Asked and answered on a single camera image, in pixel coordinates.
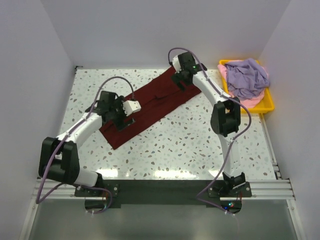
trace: terrazzo table surface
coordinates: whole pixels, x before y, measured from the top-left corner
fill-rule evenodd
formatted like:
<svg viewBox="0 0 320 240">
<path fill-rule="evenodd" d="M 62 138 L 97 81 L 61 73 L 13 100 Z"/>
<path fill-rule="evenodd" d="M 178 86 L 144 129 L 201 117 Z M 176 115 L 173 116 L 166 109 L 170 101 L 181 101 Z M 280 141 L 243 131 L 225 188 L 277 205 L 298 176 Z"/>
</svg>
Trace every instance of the terrazzo table surface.
<svg viewBox="0 0 320 240">
<path fill-rule="evenodd" d="M 78 69 L 60 132 L 66 131 L 84 114 L 105 79 L 123 76 L 136 90 L 162 72 L 164 69 Z M 208 72 L 221 85 L 219 72 Z M 121 79 L 108 82 L 103 89 L 119 96 L 131 91 Z M 210 180 L 223 163 L 219 138 L 210 127 L 212 109 L 200 93 L 116 150 L 100 131 L 96 131 L 78 150 L 80 165 L 101 173 L 104 179 Z M 248 116 L 242 114 L 241 130 L 248 121 Z M 252 125 L 238 143 L 247 180 L 276 179 L 258 114 L 252 115 Z"/>
</svg>

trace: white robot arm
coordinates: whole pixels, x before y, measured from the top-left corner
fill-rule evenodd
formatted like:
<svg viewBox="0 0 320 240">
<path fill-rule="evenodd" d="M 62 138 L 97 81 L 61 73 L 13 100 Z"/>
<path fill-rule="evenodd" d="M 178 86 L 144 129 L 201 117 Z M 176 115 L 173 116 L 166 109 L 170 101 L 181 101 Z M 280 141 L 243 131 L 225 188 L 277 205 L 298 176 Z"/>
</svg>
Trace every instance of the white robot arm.
<svg viewBox="0 0 320 240">
<path fill-rule="evenodd" d="M 101 174 L 80 167 L 78 149 L 92 133 L 109 121 L 115 124 L 118 131 L 135 122 L 133 118 L 129 120 L 127 118 L 132 113 L 140 111 L 139 102 L 133 99 L 125 100 L 123 96 L 116 98 L 116 96 L 117 94 L 114 92 L 102 91 L 89 116 L 88 112 L 91 107 L 67 131 L 56 138 L 47 137 L 43 141 L 38 169 L 39 176 L 44 175 L 47 165 L 49 165 L 48 179 L 69 185 L 99 187 L 99 183 L 102 181 Z M 55 154 L 55 150 L 61 142 L 63 145 Z M 55 155 L 54 159 L 49 164 L 53 155 Z"/>
<path fill-rule="evenodd" d="M 214 84 L 215 88 L 218 89 L 220 94 L 213 88 L 208 81 L 208 74 L 205 76 L 204 72 L 200 68 L 200 65 L 196 64 L 195 59 L 190 52 L 185 52 L 175 56 L 171 63 L 176 70 L 176 73 L 172 79 L 177 86 L 181 89 L 184 89 L 184 85 L 193 84 L 201 90 L 201 92 L 211 103 L 213 112 L 210 124 L 213 131 L 218 134 L 223 158 L 226 157 L 229 145 L 231 142 L 233 142 L 232 148 L 228 154 L 226 165 L 224 167 L 223 177 L 228 181 L 230 179 L 235 180 L 235 182 L 232 181 L 232 188 L 241 186 L 246 180 L 241 167 L 238 142 L 234 140 L 241 122 L 240 106 L 226 99 L 225 97 L 231 98 L 231 96 L 224 92 L 211 79 L 211 84 Z"/>
</svg>

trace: yellow plastic basket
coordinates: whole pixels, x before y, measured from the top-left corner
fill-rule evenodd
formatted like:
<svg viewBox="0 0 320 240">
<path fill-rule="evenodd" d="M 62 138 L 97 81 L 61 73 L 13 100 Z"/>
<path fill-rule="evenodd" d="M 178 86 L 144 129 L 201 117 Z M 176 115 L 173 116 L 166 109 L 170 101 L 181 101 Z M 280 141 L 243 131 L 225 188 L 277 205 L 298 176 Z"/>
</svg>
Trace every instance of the yellow plastic basket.
<svg viewBox="0 0 320 240">
<path fill-rule="evenodd" d="M 227 60 L 227 59 L 222 59 L 219 61 L 219 64 L 225 65 L 227 62 L 230 62 L 232 60 Z M 227 87 L 227 82 L 224 79 L 223 76 L 222 78 L 222 84 L 223 84 L 223 89 L 226 93 L 229 93 L 228 87 Z M 249 112 L 252 114 L 265 114 L 267 112 L 271 112 L 275 109 L 274 102 L 272 101 L 272 97 L 269 91 L 269 88 L 266 88 L 264 90 L 264 97 L 263 99 L 254 107 L 254 108 L 249 108 Z M 246 111 L 241 108 L 241 113 L 246 113 Z"/>
</svg>

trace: dark red cloth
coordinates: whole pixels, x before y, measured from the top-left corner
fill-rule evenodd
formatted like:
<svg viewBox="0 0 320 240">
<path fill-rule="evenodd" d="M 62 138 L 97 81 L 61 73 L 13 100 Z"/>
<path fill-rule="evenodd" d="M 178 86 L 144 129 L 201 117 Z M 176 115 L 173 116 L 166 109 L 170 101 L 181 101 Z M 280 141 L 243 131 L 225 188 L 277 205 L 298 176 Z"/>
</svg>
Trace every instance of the dark red cloth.
<svg viewBox="0 0 320 240">
<path fill-rule="evenodd" d="M 134 92 L 135 99 L 141 105 L 141 110 L 130 116 L 135 119 L 135 123 L 122 131 L 117 131 L 111 122 L 100 128 L 100 132 L 113 149 L 117 149 L 201 92 L 194 85 L 187 86 L 185 91 L 180 90 L 171 80 L 174 73 L 175 69 L 170 67 L 163 74 Z"/>
</svg>

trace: metal frame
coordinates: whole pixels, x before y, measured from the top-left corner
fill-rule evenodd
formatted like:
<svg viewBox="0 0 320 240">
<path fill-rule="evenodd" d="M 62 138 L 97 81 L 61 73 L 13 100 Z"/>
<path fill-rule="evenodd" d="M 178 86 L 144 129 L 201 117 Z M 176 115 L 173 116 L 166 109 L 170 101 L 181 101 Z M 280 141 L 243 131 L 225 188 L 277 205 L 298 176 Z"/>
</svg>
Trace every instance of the metal frame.
<svg viewBox="0 0 320 240">
<path fill-rule="evenodd" d="M 283 180 L 280 174 L 280 170 L 278 167 L 278 163 L 275 157 L 275 153 L 272 148 L 272 144 L 270 141 L 270 136 L 268 133 L 267 125 L 265 118 L 262 114 L 260 116 L 260 121 L 263 127 L 263 133 L 266 138 L 266 142 L 268 145 L 269 153 L 272 157 L 272 165 L 274 169 L 274 173 L 277 180 L 251 180 L 251 192 L 252 197 L 243 197 L 243 200 L 286 200 L 288 204 L 288 209 L 290 212 L 290 216 L 292 219 L 292 223 L 295 229 L 295 233 L 297 235 L 298 240 L 306 240 L 306 234 L 302 226 L 302 222 L 300 216 L 298 214 L 295 202 L 295 195 L 291 186 L 290 180 Z M 57 184 L 55 181 L 47 180 L 46 184 L 43 188 L 43 194 L 47 193 L 52 187 Z M 31 229 L 34 224 L 34 220 L 36 217 L 36 213 L 38 210 L 38 205 L 36 205 L 36 196 L 39 189 L 40 180 L 36 181 L 36 186 L 33 190 L 31 202 L 29 205 L 29 209 L 27 211 L 27 215 L 24 221 L 24 225 L 20 234 L 19 240 L 28 240 L 30 237 Z M 56 200 L 95 200 L 100 199 L 100 197 L 75 197 L 75 187 L 71 185 L 62 185 L 60 188 L 55 190 L 48 199 L 56 199 Z M 221 197 L 221 201 L 227 200 L 235 200 L 234 197 Z"/>
</svg>

